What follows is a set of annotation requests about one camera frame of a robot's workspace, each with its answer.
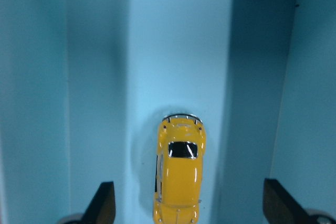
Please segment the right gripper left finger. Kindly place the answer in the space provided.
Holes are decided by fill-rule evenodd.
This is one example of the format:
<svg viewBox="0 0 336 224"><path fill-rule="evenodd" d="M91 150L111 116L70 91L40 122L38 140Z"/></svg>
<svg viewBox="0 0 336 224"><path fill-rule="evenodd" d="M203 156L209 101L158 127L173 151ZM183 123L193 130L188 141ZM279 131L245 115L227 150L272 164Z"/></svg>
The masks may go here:
<svg viewBox="0 0 336 224"><path fill-rule="evenodd" d="M113 182L103 182L83 214L63 217L59 223L114 223L115 192Z"/></svg>

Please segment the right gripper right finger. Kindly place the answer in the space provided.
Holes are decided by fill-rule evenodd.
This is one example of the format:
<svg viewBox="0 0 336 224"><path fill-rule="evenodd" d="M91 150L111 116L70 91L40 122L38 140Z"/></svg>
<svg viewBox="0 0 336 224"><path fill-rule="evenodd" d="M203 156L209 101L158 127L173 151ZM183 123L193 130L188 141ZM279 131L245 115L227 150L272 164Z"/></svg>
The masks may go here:
<svg viewBox="0 0 336 224"><path fill-rule="evenodd" d="M335 223L329 214L303 209L276 179L264 180L262 203L268 223Z"/></svg>

